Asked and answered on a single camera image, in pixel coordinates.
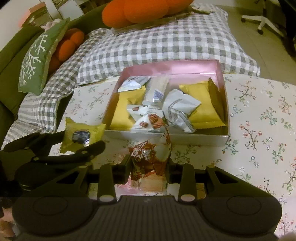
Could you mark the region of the person left hand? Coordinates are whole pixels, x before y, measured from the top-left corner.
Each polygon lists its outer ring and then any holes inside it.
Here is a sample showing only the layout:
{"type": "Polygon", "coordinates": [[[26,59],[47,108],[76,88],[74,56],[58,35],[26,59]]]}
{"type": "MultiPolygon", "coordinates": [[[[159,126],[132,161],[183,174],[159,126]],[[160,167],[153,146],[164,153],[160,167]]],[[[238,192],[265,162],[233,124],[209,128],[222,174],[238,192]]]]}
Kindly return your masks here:
{"type": "Polygon", "coordinates": [[[15,237],[13,231],[14,219],[11,208],[1,207],[1,240],[15,237]]]}

